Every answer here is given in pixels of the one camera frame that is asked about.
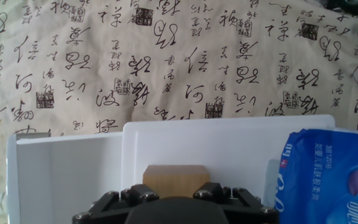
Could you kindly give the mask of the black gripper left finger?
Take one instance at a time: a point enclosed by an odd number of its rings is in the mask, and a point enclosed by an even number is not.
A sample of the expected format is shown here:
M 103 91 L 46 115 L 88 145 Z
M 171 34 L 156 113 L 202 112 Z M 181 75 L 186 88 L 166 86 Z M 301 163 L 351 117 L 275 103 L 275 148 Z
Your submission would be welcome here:
M 72 224 L 125 223 L 136 206 L 159 198 L 159 194 L 145 184 L 135 184 L 120 192 L 108 191 L 88 211 L 74 215 Z

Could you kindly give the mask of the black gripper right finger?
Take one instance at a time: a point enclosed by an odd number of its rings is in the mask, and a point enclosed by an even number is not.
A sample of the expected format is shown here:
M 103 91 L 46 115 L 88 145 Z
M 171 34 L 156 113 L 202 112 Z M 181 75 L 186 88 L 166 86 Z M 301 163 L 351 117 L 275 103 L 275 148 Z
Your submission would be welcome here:
M 217 211 L 209 208 L 209 214 L 227 223 L 278 224 L 278 210 L 262 205 L 258 197 L 242 187 L 207 182 L 194 192 L 193 199 L 212 205 Z

